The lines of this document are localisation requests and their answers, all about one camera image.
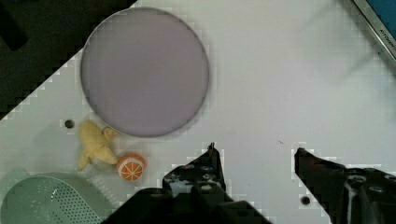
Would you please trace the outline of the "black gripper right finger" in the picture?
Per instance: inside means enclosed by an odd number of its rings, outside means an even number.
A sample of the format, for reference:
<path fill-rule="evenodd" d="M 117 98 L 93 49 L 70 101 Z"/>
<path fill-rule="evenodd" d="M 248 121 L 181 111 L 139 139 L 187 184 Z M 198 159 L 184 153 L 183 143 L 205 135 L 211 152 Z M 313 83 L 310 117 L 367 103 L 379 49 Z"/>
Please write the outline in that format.
<path fill-rule="evenodd" d="M 396 224 L 396 179 L 375 168 L 347 168 L 300 147 L 294 172 L 332 224 Z"/>

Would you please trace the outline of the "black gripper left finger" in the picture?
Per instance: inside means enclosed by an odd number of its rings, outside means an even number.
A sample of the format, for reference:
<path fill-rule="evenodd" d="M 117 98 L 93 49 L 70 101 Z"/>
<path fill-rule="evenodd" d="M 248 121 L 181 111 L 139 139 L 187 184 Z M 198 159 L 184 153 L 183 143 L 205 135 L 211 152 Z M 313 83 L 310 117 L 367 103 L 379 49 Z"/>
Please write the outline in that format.
<path fill-rule="evenodd" d="M 159 188 L 139 190 L 102 224 L 271 224 L 246 201 L 226 192 L 214 144 L 163 177 Z"/>

